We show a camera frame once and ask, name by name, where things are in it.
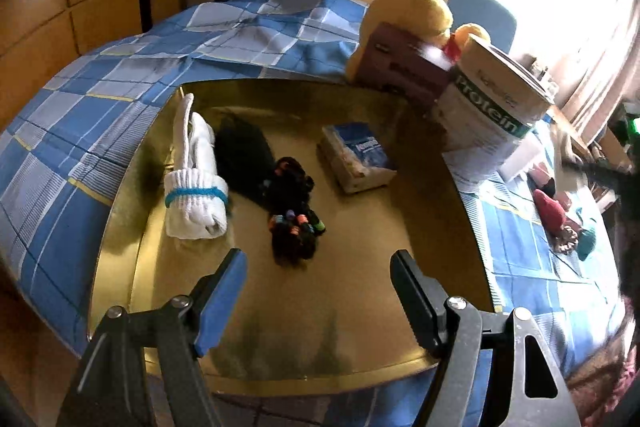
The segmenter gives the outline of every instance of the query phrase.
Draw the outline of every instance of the blue hair tie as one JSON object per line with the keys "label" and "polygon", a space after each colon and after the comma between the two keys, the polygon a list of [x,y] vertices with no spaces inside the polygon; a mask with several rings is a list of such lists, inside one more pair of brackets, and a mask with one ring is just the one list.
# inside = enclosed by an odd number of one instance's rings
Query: blue hair tie
{"label": "blue hair tie", "polygon": [[225,206],[228,203],[226,194],[217,187],[211,187],[211,188],[181,187],[181,188],[174,188],[174,190],[172,190],[166,195],[166,197],[164,198],[164,206],[169,208],[169,205],[172,203],[172,201],[174,201],[175,198],[178,198],[180,196],[215,196],[220,200],[222,200]]}

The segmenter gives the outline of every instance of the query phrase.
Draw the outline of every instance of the blue plaid bedsheet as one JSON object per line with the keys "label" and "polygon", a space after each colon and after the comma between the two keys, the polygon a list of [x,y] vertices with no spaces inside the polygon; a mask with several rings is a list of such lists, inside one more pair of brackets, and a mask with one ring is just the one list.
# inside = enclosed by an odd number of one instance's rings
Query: blue plaid bedsheet
{"label": "blue plaid bedsheet", "polygon": [[[175,88],[222,78],[309,75],[340,81],[364,9],[354,0],[194,6],[146,34],[78,58],[23,108],[0,135],[0,256],[27,301],[70,349],[82,353],[87,344],[88,300],[111,202],[136,147]],[[550,151],[548,126],[541,123],[536,132]],[[463,201],[494,305],[531,310],[567,375],[617,329],[624,314],[593,198],[588,191],[575,195],[574,208],[582,219],[594,219],[598,232],[596,250],[584,263],[575,254],[549,250],[526,183],[506,185],[496,175],[478,195],[463,194]],[[483,360],[479,382],[486,381]],[[361,391],[349,401],[369,396],[378,404],[363,398],[363,407],[370,408],[368,425],[408,425],[402,422],[415,416],[430,378],[418,375],[372,395]],[[476,415],[478,397],[469,410],[475,408]],[[338,407],[341,400],[332,403]],[[336,413],[332,407],[326,417]],[[354,417],[340,425],[364,423]]]}

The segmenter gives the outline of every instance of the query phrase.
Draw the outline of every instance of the white plastic canister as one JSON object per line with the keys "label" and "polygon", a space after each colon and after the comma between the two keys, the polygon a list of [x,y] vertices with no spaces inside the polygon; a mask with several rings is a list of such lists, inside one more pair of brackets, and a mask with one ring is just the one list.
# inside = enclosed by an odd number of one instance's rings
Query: white plastic canister
{"label": "white plastic canister", "polygon": [[478,190],[553,103],[521,65],[470,37],[433,109],[447,131],[442,156],[461,192]]}

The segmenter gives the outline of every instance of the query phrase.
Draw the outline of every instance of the screw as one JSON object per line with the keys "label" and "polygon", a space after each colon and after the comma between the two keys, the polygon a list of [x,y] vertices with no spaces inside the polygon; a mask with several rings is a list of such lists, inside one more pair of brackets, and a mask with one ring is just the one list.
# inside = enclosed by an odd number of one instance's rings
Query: screw
{"label": "screw", "polygon": [[513,313],[521,321],[528,321],[531,318],[531,312],[526,308],[516,308]]}
{"label": "screw", "polygon": [[187,295],[177,295],[171,299],[171,306],[174,308],[186,308],[191,303],[191,299]]}
{"label": "screw", "polygon": [[107,317],[110,319],[117,319],[118,317],[122,317],[122,306],[112,306],[107,310]]}
{"label": "screw", "polygon": [[449,297],[447,302],[449,306],[455,310],[463,310],[466,308],[466,301],[462,297]]}

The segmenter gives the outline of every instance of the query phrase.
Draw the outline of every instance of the tray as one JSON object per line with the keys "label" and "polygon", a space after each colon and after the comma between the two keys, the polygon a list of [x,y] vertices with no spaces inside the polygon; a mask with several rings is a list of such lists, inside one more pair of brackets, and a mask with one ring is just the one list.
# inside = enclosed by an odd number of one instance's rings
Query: tray
{"label": "tray", "polygon": [[[228,233],[182,241],[164,233],[163,174],[172,168],[172,121],[184,92],[216,127],[234,111],[260,125],[276,157],[316,181],[312,207],[327,232],[303,269],[273,260],[266,211],[231,194]],[[388,187],[345,195],[317,150],[321,127],[367,121],[398,165]],[[188,293],[231,247],[248,279],[220,345],[201,360],[212,391],[254,396],[337,393],[406,377],[435,361],[416,344],[389,279],[389,259],[412,252],[450,295],[491,310],[478,246],[440,155],[436,126],[399,96],[323,82],[255,79],[184,84],[133,156],[104,232],[90,331],[112,305],[130,312]],[[159,374],[154,350],[147,370]]]}

